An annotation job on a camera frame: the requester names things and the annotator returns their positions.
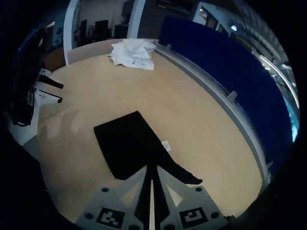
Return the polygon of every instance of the white cloth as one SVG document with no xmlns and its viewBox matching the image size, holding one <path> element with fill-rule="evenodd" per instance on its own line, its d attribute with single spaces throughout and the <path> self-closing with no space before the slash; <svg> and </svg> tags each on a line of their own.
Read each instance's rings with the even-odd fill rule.
<svg viewBox="0 0 307 230">
<path fill-rule="evenodd" d="M 126 67 L 140 69 L 154 69 L 151 61 L 151 52 L 156 46 L 145 39 L 123 39 L 122 42 L 112 45 L 111 59 L 114 65 L 122 64 Z"/>
</svg>

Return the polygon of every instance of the blue partition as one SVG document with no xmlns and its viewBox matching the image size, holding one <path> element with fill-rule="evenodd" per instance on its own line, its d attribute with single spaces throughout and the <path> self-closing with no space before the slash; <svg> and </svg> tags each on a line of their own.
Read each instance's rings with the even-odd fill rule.
<svg viewBox="0 0 307 230">
<path fill-rule="evenodd" d="M 256 129 L 272 175 L 283 164 L 292 145 L 292 130 L 283 97 L 261 63 L 240 44 L 207 26 L 166 17 L 159 43 L 188 58 L 228 92 L 236 91 L 237 102 Z"/>
</svg>

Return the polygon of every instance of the wooden table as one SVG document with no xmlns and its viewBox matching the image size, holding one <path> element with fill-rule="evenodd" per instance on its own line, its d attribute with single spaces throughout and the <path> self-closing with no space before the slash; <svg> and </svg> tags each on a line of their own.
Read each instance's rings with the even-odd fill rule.
<svg viewBox="0 0 307 230">
<path fill-rule="evenodd" d="M 257 197 L 261 177 L 243 135 L 194 80 L 157 53 L 155 70 L 114 66 L 96 56 L 53 73 L 61 104 L 43 106 L 38 149 L 46 186 L 58 210 L 76 221 L 103 185 L 117 186 L 94 126 L 138 110 L 171 157 L 196 177 L 224 215 L 241 214 Z"/>
</svg>

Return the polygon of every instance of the black fabric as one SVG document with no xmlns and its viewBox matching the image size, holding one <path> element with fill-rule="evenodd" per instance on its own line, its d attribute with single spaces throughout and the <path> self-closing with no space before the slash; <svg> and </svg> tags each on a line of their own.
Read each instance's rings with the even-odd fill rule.
<svg viewBox="0 0 307 230">
<path fill-rule="evenodd" d="M 94 132 L 116 179 L 126 180 L 145 165 L 159 165 L 185 184 L 202 182 L 175 163 L 138 111 L 96 126 Z"/>
</svg>

